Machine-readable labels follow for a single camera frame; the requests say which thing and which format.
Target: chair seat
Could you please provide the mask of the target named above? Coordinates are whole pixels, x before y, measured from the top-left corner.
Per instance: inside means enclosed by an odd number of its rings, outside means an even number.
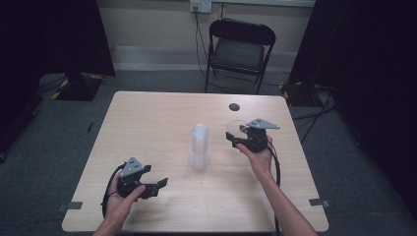
[[[260,72],[264,53],[261,45],[221,38],[211,57],[211,64]]]

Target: wrist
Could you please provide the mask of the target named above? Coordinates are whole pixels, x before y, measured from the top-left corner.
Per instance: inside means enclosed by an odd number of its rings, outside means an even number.
[[[93,235],[112,236],[118,234],[122,230],[123,224],[111,218],[104,218],[98,229]]]
[[[269,181],[274,182],[273,176],[270,172],[263,172],[263,173],[257,174],[257,179],[262,185],[268,183]]]

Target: baseboard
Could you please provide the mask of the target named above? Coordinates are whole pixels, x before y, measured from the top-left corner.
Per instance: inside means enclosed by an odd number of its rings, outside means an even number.
[[[190,48],[111,46],[110,53],[116,71],[205,70],[207,65],[203,50],[198,58]],[[267,71],[290,72],[296,56],[297,52],[271,53]]]

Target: right hand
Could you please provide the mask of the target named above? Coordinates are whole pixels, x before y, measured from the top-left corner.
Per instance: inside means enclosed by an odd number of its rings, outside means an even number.
[[[269,147],[270,144],[272,144],[272,138],[268,136]],[[236,147],[246,156],[248,156],[249,162],[251,162],[252,170],[254,171],[259,181],[263,180],[264,178],[272,177],[270,173],[270,162],[272,159],[272,154],[267,148],[261,152],[253,153],[242,144],[238,144]]]

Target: translucent cup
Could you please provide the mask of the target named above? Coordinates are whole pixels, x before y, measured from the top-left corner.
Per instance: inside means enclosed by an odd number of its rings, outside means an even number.
[[[209,128],[203,124],[197,124],[192,131],[190,144],[190,165],[198,170],[206,169],[209,166]]]

